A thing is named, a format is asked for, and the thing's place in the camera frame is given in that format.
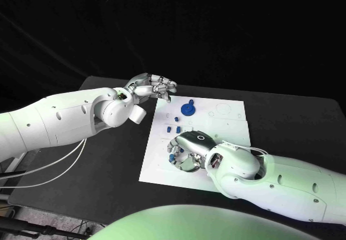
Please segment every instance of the cable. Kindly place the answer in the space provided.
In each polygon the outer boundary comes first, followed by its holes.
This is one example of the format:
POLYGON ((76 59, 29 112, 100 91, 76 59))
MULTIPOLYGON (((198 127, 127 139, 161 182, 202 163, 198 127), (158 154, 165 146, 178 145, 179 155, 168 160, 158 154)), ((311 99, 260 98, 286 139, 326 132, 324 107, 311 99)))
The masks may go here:
POLYGON ((263 149, 257 148, 257 147, 241 146, 241 145, 237 145, 237 144, 234 144, 234 143, 231 143, 231 142, 228 142, 228 141, 225 141, 225 140, 224 140, 223 142, 227 143, 227 144, 230 144, 230 145, 233 145, 233 146, 236 146, 236 147, 238 147, 238 148, 250 149, 250 150, 259 151, 263 155, 269 155, 269 152, 264 151, 263 149))
POLYGON ((32 173, 38 172, 40 170, 42 170, 42 169, 51 167, 52 165, 55 165, 58 162, 61 162, 61 161, 77 151, 77 149, 78 149, 80 146, 83 145, 84 141, 87 141, 87 140, 84 139, 84 140, 80 142, 80 144, 78 144, 78 146, 76 147, 76 149, 74 149, 74 150, 70 152, 70 154, 65 155, 65 157, 63 157, 58 161, 52 162, 52 163, 48 164, 47 166, 44 166, 44 167, 41 167, 41 168, 38 168, 38 169, 35 169, 35 170, 32 170, 32 171, 28 171, 28 172, 22 173, 22 174, 16 174, 16 175, 12 175, 12 176, 3 176, 3 177, 0 177, 0 180, 2 180, 2 179, 9 179, 9 178, 15 178, 15 177, 19 177, 19 176, 24 176, 24 175, 28 175, 28 174, 32 174, 32 173))
POLYGON ((40 184, 35 184, 35 185, 29 185, 29 186, 0 186, 0 189, 24 189, 24 188, 32 188, 32 187, 38 187, 38 186, 41 186, 41 185, 44 185, 44 184, 48 184, 48 183, 52 182, 55 179, 58 179, 58 178, 67 173, 67 171, 73 168, 73 166, 76 165, 76 163, 77 163, 77 161, 78 161, 78 159, 80 159, 80 156, 81 156, 81 154, 83 154, 83 152, 84 152, 84 149, 86 149, 86 143, 87 143, 87 139, 84 139, 84 144, 83 144, 81 152, 80 152, 80 155, 78 155, 78 157, 77 157, 73 165, 70 166, 70 168, 65 170, 65 172, 64 172, 60 176, 57 176, 57 177, 55 177, 54 179, 51 179, 50 181, 45 181, 44 183, 40 183, 40 184))
MULTIPOLYGON (((81 232, 81 229, 83 229, 83 225, 86 224, 87 225, 87 223, 89 223, 89 221, 86 221, 84 222, 84 220, 81 221, 81 224, 71 230, 71 233, 74 232, 74 230, 80 227, 80 229, 78 229, 78 234, 80 234, 80 232, 81 232)), ((73 238, 70 238, 68 236, 67 236, 67 240, 74 240, 76 239, 76 237, 73 237, 73 238)))

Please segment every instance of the black cable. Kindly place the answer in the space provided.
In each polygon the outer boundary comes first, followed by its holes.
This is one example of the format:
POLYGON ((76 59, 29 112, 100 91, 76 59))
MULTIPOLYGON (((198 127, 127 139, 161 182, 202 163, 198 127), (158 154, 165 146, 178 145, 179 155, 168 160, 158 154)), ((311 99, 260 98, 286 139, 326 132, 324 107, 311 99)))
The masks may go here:
POLYGON ((86 224, 87 225, 87 223, 89 223, 89 221, 81 221, 81 224, 71 230, 71 232, 74 232, 74 230, 80 227, 80 229, 78 229, 78 234, 80 234, 80 232, 81 232, 81 229, 83 229, 83 225, 86 224))

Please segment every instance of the floor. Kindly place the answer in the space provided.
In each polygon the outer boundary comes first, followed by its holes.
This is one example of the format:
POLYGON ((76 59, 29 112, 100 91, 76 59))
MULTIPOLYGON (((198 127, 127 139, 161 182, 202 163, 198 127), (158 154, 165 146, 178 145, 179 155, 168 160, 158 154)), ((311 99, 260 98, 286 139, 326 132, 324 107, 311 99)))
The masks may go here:
MULTIPOLYGON (((16 171, 25 171, 28 170, 28 167, 35 159, 37 153, 40 152, 40 150, 34 150, 31 152, 28 152, 18 168, 16 171)), ((11 165, 12 160, 6 160, 0 163, 2 169, 6 170, 8 166, 11 165)), ((6 182, 6 186, 16 186, 19 183, 21 177, 15 177, 11 178, 9 181, 6 182)), ((12 189, 3 189, 2 190, 2 194, 12 194, 12 189)), ((16 210, 16 214, 15 214, 15 219, 28 221, 32 224, 40 224, 40 225, 51 225, 52 227, 55 227, 60 230, 64 231, 73 231, 73 229, 81 224, 83 220, 77 219, 77 218, 71 218, 63 215, 57 215, 31 208, 25 208, 21 207, 16 210)), ((104 227, 94 222, 89 222, 87 224, 83 225, 81 228, 81 232, 86 231, 87 227, 91 228, 91 232, 93 234, 96 234, 104 227)), ((29 240, 31 238, 27 236, 15 236, 12 234, 5 234, 2 240, 29 240)), ((42 235, 40 238, 40 240, 67 240, 65 236, 47 236, 42 235)))

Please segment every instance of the white cable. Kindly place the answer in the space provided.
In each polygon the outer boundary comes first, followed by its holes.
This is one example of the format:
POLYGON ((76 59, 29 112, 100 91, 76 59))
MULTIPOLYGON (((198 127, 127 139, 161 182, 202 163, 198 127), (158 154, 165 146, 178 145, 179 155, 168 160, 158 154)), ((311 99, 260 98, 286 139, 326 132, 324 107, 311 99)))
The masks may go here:
POLYGON ((40 184, 35 184, 35 185, 29 185, 29 186, 0 186, 0 189, 32 188, 32 187, 38 187, 38 186, 41 186, 41 185, 44 185, 44 184, 48 184, 48 183, 52 182, 55 179, 58 179, 58 178, 67 173, 67 171, 73 168, 73 166, 76 165, 76 163, 77 163, 77 161, 78 161, 78 159, 80 159, 80 156, 81 156, 81 154, 83 154, 83 152, 84 152, 84 149, 86 149, 87 139, 84 139, 84 141, 81 141, 81 142, 84 142, 84 144, 83 144, 83 148, 81 148, 80 155, 78 155, 78 157, 77 157, 73 165, 70 166, 70 168, 65 170, 65 172, 64 172, 60 176, 57 176, 57 177, 55 177, 54 179, 51 179, 50 181, 45 181, 44 183, 40 183, 40 184))
POLYGON ((15 177, 19 177, 19 176, 32 174, 32 173, 38 172, 40 170, 42 170, 42 169, 51 167, 52 165, 55 165, 58 162, 61 162, 61 161, 77 151, 77 149, 78 149, 80 146, 83 145, 84 141, 86 141, 86 139, 80 142, 78 146, 77 146, 76 149, 70 152, 70 154, 68 154, 65 157, 63 157, 58 161, 52 162, 52 163, 48 164, 47 166, 44 166, 44 167, 41 167, 41 168, 38 168, 38 169, 35 169, 35 170, 32 170, 32 171, 28 171, 28 172, 25 172, 25 173, 21 173, 21 174, 16 174, 16 175, 12 175, 12 176, 3 176, 3 177, 0 177, 0 180, 2 180, 2 179, 11 179, 11 178, 15 178, 15 177))
POLYGON ((267 152, 266 150, 257 148, 257 147, 253 147, 253 146, 241 146, 241 145, 237 145, 237 144, 234 144, 234 143, 231 143, 231 142, 228 142, 228 141, 225 141, 225 140, 224 140, 223 142, 227 143, 227 144, 230 144, 230 145, 233 145, 233 146, 236 146, 236 147, 238 147, 238 148, 259 151, 263 155, 269 155, 269 152, 267 152))

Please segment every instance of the black stand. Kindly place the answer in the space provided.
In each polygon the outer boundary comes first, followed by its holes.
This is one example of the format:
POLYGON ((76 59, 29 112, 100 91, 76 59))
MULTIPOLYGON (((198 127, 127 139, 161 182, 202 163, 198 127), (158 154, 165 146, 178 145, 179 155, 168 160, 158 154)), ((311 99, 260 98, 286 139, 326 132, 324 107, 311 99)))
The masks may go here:
POLYGON ((38 224, 32 224, 28 221, 22 221, 22 220, 0 216, 0 232, 9 233, 14 235, 22 235, 34 239, 40 237, 40 234, 31 234, 25 231, 37 232, 37 233, 41 233, 42 235, 51 235, 51 236, 61 235, 61 236, 77 238, 77 239, 90 238, 89 235, 83 235, 70 231, 63 231, 50 225, 42 226, 38 224))

